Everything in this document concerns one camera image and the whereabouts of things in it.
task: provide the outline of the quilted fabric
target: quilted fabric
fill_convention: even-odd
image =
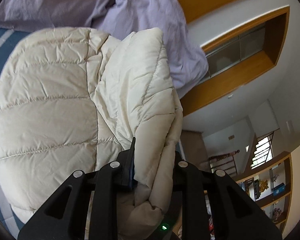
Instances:
[[[118,232],[144,239],[172,191],[182,108],[162,32],[119,41],[90,28],[22,40],[0,76],[0,184],[27,222],[75,170],[91,172],[135,145],[134,192],[118,196]]]

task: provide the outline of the wooden shelf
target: wooden shelf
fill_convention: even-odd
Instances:
[[[289,215],[289,211],[290,211],[290,205],[291,205],[291,195],[287,195],[285,197],[285,200],[284,200],[284,208],[283,208],[283,213],[286,213],[286,218],[288,219],[288,215]],[[284,228],[286,226],[286,223],[282,223],[280,225],[280,231],[281,233],[283,232]]]
[[[279,225],[279,230],[280,230],[280,233],[282,234],[283,230],[284,230],[284,227],[286,226],[286,220],[283,222],[283,223],[280,223],[278,224]]]
[[[280,153],[279,155],[277,155],[276,157],[269,160],[268,162],[254,168],[252,170],[249,170],[247,172],[244,172],[237,176],[234,176],[233,179],[237,183],[251,179],[251,178],[273,168],[274,166],[278,165],[279,163],[283,163],[283,161],[288,159],[289,157],[290,157],[290,152],[284,151],[284,152]]]
[[[278,220],[276,222],[274,222],[276,225],[280,225],[281,223],[285,222],[287,220],[287,213],[283,212],[280,217],[278,218]]]
[[[281,192],[280,194],[278,194],[277,196],[273,196],[268,195],[260,200],[257,200],[256,203],[260,208],[265,208],[267,206],[272,205],[273,203],[277,202],[278,200],[286,197],[287,195],[289,195],[291,193],[291,185],[288,184],[286,185],[286,188],[283,192]]]

